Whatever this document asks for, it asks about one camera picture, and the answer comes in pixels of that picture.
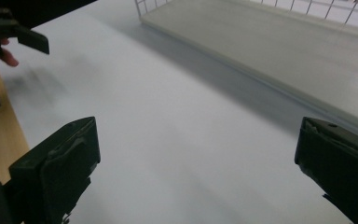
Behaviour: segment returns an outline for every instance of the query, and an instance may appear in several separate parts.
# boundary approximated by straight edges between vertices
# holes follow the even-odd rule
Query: white table
[[[72,223],[349,221],[294,164],[311,109],[100,0],[37,28],[51,55],[11,44],[0,72],[30,147],[98,123],[102,163]]]

